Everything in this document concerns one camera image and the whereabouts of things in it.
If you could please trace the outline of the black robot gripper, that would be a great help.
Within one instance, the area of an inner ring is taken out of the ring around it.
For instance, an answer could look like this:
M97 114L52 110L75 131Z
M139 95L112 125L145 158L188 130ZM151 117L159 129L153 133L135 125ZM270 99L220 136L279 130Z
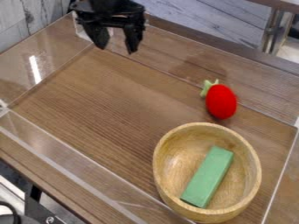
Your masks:
M109 41L107 28L124 28L128 53L137 51L145 30L145 7L133 0L72 0L69 10L95 46L105 49Z

